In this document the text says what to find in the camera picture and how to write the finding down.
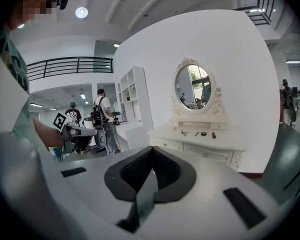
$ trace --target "black slot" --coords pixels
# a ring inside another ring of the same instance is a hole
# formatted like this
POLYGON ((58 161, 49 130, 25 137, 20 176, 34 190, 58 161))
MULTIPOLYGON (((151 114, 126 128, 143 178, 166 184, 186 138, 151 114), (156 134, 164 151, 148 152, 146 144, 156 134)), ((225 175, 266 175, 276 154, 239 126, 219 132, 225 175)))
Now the black slot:
POLYGON ((73 175, 76 175, 76 174, 81 174, 81 173, 84 173, 86 172, 87 170, 83 167, 78 167, 78 168, 74 168, 74 169, 70 169, 70 170, 63 170, 61 172, 62 176, 63 177, 70 177, 70 176, 73 176, 73 175))
POLYGON ((266 218, 238 188, 229 188, 224 190, 223 193, 248 229, 258 225, 266 218))

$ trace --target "tool on table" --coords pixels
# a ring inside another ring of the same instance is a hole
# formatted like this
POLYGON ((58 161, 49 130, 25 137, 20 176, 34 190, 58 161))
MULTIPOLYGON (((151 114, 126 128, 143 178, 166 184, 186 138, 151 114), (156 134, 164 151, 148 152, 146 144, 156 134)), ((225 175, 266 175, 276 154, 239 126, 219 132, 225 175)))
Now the tool on table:
POLYGON ((189 132, 184 132, 183 130, 181 130, 181 133, 183 134, 183 136, 186 136, 186 137, 187 137, 186 134, 188 134, 189 132))

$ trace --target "black backpack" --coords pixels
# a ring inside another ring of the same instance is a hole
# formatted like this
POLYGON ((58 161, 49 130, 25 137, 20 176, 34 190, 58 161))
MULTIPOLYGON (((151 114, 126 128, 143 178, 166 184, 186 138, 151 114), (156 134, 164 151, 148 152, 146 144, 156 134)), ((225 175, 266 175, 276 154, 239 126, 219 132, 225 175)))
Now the black backpack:
POLYGON ((94 127, 102 127, 104 123, 108 122, 109 119, 106 118, 102 108, 100 107, 100 104, 104 97, 102 97, 99 101, 99 104, 96 104, 96 101, 94 101, 94 107, 91 112, 91 118, 92 118, 92 124, 94 127))

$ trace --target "ornate mirror frame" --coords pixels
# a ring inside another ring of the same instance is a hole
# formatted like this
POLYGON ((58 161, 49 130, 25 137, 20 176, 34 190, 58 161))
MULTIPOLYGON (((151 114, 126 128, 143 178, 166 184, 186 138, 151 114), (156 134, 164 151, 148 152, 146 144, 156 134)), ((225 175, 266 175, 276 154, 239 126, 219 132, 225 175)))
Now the ornate mirror frame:
POLYGON ((184 58, 178 65, 172 81, 172 117, 168 120, 169 126, 179 126, 179 122, 202 122, 210 123, 212 129, 227 129, 228 116, 221 101, 221 88, 217 87, 212 72, 192 58, 184 58), (208 74, 211 84, 211 95, 208 103, 201 109, 191 110, 186 108, 180 101, 177 93, 177 80, 180 72, 187 66, 197 65, 208 74))

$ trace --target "ceiling light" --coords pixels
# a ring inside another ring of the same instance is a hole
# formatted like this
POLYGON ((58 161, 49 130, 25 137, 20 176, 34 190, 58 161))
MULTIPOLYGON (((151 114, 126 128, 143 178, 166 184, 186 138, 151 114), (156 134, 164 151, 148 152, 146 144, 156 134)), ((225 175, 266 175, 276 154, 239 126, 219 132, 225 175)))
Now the ceiling light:
POLYGON ((78 9, 75 10, 75 16, 77 16, 80 19, 87 17, 87 15, 88 15, 88 10, 85 7, 79 7, 78 9))
POLYGON ((287 61, 286 63, 287 64, 299 64, 300 60, 298 60, 298 61, 297 60, 294 60, 294 61, 291 60, 291 61, 287 61))
POLYGON ((34 106, 34 107, 38 107, 38 108, 42 108, 41 105, 38 105, 38 104, 35 104, 35 103, 30 103, 31 106, 34 106))

